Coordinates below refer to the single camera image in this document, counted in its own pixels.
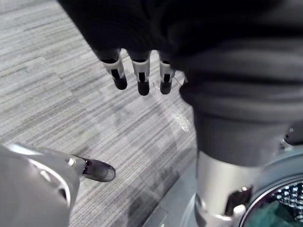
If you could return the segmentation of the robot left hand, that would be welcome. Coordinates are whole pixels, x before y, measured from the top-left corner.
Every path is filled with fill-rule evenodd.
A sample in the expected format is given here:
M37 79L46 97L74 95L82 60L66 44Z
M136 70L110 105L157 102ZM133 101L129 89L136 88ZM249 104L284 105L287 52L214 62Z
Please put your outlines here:
M240 226L255 198L295 169L277 169L286 132L303 119L300 0L62 0L84 39L125 89L120 49L146 95L149 53L185 74L197 142L195 218Z

